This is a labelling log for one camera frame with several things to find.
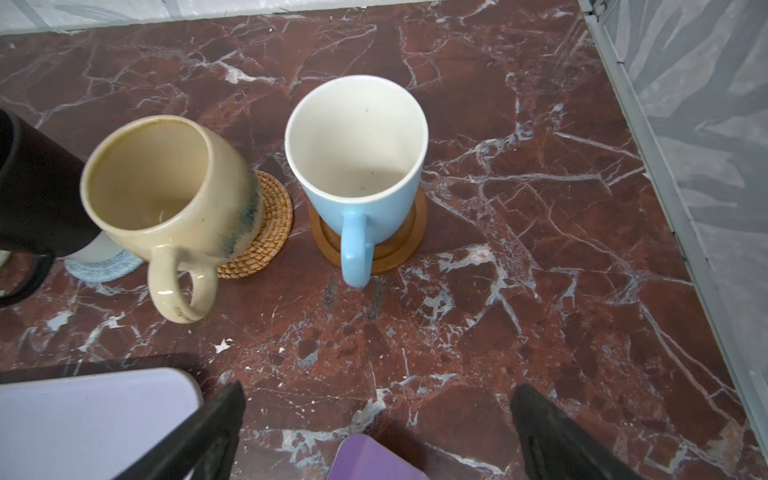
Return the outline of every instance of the black mug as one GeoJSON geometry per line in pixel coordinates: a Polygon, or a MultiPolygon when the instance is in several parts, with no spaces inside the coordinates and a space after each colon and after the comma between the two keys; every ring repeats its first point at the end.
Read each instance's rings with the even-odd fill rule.
{"type": "Polygon", "coordinates": [[[13,112],[0,108],[0,250],[37,255],[0,308],[42,285],[56,257],[87,246],[101,232],[80,200],[83,163],[13,112]]]}

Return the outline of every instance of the beige mug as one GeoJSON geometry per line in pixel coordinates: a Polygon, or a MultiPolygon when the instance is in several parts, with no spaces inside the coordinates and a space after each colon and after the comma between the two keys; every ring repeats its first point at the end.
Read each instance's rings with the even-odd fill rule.
{"type": "Polygon", "coordinates": [[[261,189],[223,138],[173,115],[141,118],[102,141],[83,170],[80,195],[112,240],[149,262],[155,307],[192,323],[216,299],[217,268],[259,233],[261,189]],[[178,272],[192,278],[182,295],[178,272]]]}

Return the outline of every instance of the blue mug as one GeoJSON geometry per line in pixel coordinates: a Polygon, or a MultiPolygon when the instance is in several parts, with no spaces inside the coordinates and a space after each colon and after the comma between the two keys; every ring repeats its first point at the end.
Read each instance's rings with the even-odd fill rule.
{"type": "Polygon", "coordinates": [[[368,283],[373,247],[408,216],[428,142],[419,103],[385,78],[331,80],[293,110],[288,165],[317,213],[341,236],[347,285],[368,283]]]}

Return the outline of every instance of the red marble surface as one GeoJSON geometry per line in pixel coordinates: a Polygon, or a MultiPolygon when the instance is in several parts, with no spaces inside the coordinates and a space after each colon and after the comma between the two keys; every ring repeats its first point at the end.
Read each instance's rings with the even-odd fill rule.
{"type": "Polygon", "coordinates": [[[209,395],[238,379],[233,478],[324,478],[363,429],[433,480],[524,478],[508,412],[523,382],[647,478],[768,476],[576,2],[3,37],[0,100],[84,159],[128,121],[183,115],[296,208],[284,250],[189,326],[154,310],[145,266],[92,285],[57,265],[0,312],[5,381],[178,366],[209,395]],[[431,131],[424,242],[363,290],[313,244],[283,153],[298,100],[357,73],[406,86],[431,131]]]}

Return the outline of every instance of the brown wooden coaster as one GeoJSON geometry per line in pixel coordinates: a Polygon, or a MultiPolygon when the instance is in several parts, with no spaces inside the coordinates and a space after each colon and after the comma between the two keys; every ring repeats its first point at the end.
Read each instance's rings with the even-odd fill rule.
{"type": "Polygon", "coordinates": [[[275,177],[256,171],[264,202],[261,231],[248,250],[219,266],[220,278],[243,278],[263,269],[283,248],[293,224],[293,203],[286,188],[275,177]]]}
{"type": "MultiPolygon", "coordinates": [[[[315,243],[323,255],[335,265],[341,266],[341,236],[331,230],[311,204],[310,225],[315,243]]],[[[374,247],[371,275],[387,273],[402,265],[422,242],[426,228],[427,198],[420,187],[406,221],[394,235],[374,247]]]]}

